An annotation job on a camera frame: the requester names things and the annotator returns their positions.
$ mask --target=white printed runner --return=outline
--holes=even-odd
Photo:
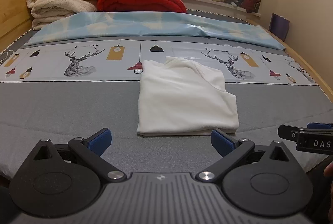
[[[182,57],[219,69],[228,83],[316,85],[290,57],[242,47],[188,42],[112,40],[17,50],[0,82],[140,80],[144,60]]]

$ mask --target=wooden bed frame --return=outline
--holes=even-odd
[[[0,53],[23,33],[31,29],[32,19],[30,10],[26,5],[26,0],[0,0]],[[247,21],[252,25],[258,25],[250,19]],[[310,74],[327,97],[333,102],[333,90],[314,70],[314,68],[285,42],[281,41],[269,31],[267,32],[286,47],[285,52]]]

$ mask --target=blue gripper pad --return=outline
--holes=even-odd
[[[111,145],[111,141],[111,131],[108,128],[103,128],[96,134],[87,138],[84,141],[84,145],[98,156],[101,156],[102,153]]]
[[[236,149],[239,145],[238,141],[222,132],[219,129],[214,129],[210,135],[211,144],[214,149],[222,156],[226,156]]]
[[[308,129],[322,129],[331,130],[333,129],[333,123],[308,123]]]

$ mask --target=red lamp print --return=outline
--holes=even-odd
[[[6,77],[9,77],[12,74],[15,74],[15,67],[6,73]]]
[[[142,62],[140,61],[141,58],[141,41],[140,41],[140,54],[139,54],[139,62],[136,63],[134,66],[128,68],[127,70],[134,70],[135,74],[141,74],[144,69],[142,68]]]
[[[275,79],[277,80],[280,80],[280,74],[277,74],[277,73],[274,73],[272,70],[269,70],[270,71],[270,76],[273,76]]]

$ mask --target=logo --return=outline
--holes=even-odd
[[[162,181],[162,180],[165,179],[165,176],[161,174],[161,175],[157,176],[156,178],[157,178],[158,180]]]

